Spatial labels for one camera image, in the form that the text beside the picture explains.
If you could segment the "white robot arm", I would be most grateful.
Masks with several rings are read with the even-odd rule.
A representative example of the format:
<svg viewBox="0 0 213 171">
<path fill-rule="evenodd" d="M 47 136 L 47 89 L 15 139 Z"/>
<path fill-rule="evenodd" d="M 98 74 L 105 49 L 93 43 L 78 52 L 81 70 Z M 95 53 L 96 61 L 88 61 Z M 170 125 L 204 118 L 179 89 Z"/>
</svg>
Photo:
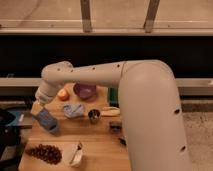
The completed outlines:
<svg viewBox="0 0 213 171">
<path fill-rule="evenodd" d="M 174 74 L 160 60 L 47 65 L 35 94 L 50 103 L 67 83 L 116 87 L 132 171 L 192 171 Z"/>
</svg>

